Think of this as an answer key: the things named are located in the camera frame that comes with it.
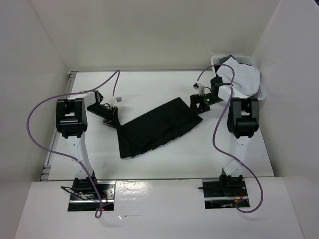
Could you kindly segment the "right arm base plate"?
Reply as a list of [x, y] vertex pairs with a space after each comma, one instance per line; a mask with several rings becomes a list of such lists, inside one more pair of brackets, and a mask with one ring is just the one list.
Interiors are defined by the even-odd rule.
[[249, 208], [249, 197], [245, 181], [235, 183], [231, 180], [229, 184], [222, 185], [217, 180], [202, 180], [202, 190], [206, 209], [228, 209], [235, 208], [239, 203], [239, 208]]

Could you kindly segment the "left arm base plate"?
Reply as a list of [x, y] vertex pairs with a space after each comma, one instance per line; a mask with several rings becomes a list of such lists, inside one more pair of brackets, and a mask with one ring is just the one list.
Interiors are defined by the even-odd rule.
[[[116, 182], [98, 181], [96, 187], [102, 200], [103, 211], [113, 211]], [[70, 195], [67, 211], [88, 212], [100, 208], [100, 200], [93, 188], [84, 191], [84, 189], [79, 190], [72, 186], [64, 187], [64, 190]]]

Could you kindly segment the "black skirt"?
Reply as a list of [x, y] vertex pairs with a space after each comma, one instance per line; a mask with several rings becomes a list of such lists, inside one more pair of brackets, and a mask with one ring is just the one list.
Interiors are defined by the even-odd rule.
[[203, 121], [175, 98], [117, 129], [120, 158], [135, 157], [173, 141]]

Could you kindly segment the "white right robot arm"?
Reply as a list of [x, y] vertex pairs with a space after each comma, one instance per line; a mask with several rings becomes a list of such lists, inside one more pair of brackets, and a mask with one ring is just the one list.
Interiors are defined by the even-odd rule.
[[198, 93], [190, 96], [190, 108], [197, 114], [210, 110], [210, 106], [221, 101], [229, 102], [227, 129], [232, 134], [231, 152], [236, 159], [222, 169], [217, 186], [204, 186], [208, 192], [216, 192], [218, 196], [232, 196], [243, 187], [243, 161], [248, 143], [259, 129], [259, 102], [257, 98], [250, 98], [230, 83], [223, 83], [221, 77], [214, 77], [210, 81], [209, 92], [206, 86], [195, 83], [193, 87]]

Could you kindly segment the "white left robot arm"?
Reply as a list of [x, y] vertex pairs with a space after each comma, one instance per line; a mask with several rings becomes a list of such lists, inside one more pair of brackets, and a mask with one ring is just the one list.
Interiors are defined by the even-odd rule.
[[88, 129], [87, 112], [103, 119], [113, 128], [120, 127], [118, 107], [101, 103], [103, 96], [98, 91], [80, 93], [56, 103], [56, 128], [66, 140], [75, 167], [73, 189], [86, 198], [93, 199], [99, 194], [99, 186], [92, 168], [85, 143]]

